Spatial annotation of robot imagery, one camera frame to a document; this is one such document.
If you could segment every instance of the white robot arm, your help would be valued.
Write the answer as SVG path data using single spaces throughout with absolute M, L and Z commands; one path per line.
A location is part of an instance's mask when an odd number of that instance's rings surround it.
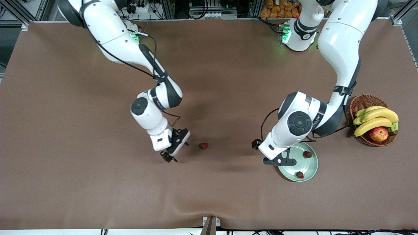
M 316 30 L 324 18 L 324 9 L 317 1 L 299 0 L 302 6 L 301 14 L 299 18 L 284 23 L 289 29 L 286 36 L 280 38 L 282 45 L 294 51 L 304 51 L 314 43 Z
M 58 6 L 69 22 L 87 28 L 106 58 L 134 68 L 132 64 L 139 64 L 151 72 L 157 86 L 140 93 L 130 113 L 150 135 L 154 150 L 163 150 L 166 161 L 176 161 L 174 156 L 187 145 L 190 132 L 173 129 L 161 111 L 178 106 L 183 94 L 150 49 L 134 39 L 137 34 L 149 35 L 138 32 L 136 24 L 121 20 L 116 13 L 124 5 L 126 0 L 59 0 Z
M 269 159 L 303 140 L 309 132 L 330 135 L 338 128 L 360 68 L 359 44 L 376 11 L 378 0 L 336 0 L 318 39 L 318 49 L 337 74 L 329 103 L 302 92 L 289 94 L 278 111 L 278 123 L 257 148 Z

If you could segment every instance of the fruit basket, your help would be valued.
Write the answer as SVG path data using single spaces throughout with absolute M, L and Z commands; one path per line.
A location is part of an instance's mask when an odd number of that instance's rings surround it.
M 373 95 L 359 95 L 356 96 L 350 103 L 350 115 L 351 120 L 355 119 L 355 114 L 361 109 L 366 109 L 371 106 L 383 106 L 389 108 L 383 100 Z M 369 138 L 368 135 L 364 134 L 360 136 L 361 139 L 370 146 L 387 146 L 393 143 L 396 139 L 396 135 L 389 136 L 382 142 L 375 142 Z

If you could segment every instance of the apple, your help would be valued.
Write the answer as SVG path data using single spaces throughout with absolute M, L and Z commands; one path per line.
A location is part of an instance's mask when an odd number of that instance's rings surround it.
M 384 127 L 376 127 L 369 130 L 369 138 L 375 142 L 382 142 L 389 137 L 389 132 Z

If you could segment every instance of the brown tablecloth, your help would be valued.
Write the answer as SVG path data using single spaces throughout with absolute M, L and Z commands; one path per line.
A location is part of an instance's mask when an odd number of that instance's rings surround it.
M 83 28 L 31 23 L 0 84 L 1 229 L 195 227 L 207 215 L 229 229 L 418 228 L 418 73 L 400 27 L 371 24 L 353 93 L 398 113 L 396 142 L 367 147 L 353 129 L 323 138 L 303 183 L 263 165 L 251 142 L 287 94 L 329 100 L 336 74 L 315 45 L 290 51 L 255 20 L 151 22 L 147 33 L 184 94 L 169 110 L 192 134 L 179 162 L 164 162 L 129 112 L 152 79 L 108 61 Z

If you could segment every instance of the green plate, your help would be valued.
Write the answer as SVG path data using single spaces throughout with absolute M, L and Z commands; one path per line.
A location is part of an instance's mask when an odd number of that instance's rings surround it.
M 304 151 L 312 153 L 311 158 L 305 158 L 303 156 Z M 279 166 L 280 172 L 289 180 L 295 182 L 304 182 L 310 180 L 318 170 L 318 157 L 311 146 L 306 143 L 297 143 L 290 148 L 289 156 L 286 156 L 287 152 L 282 152 L 282 157 L 296 159 L 296 165 L 294 166 Z M 300 179 L 296 177 L 296 172 L 301 171 L 304 178 Z

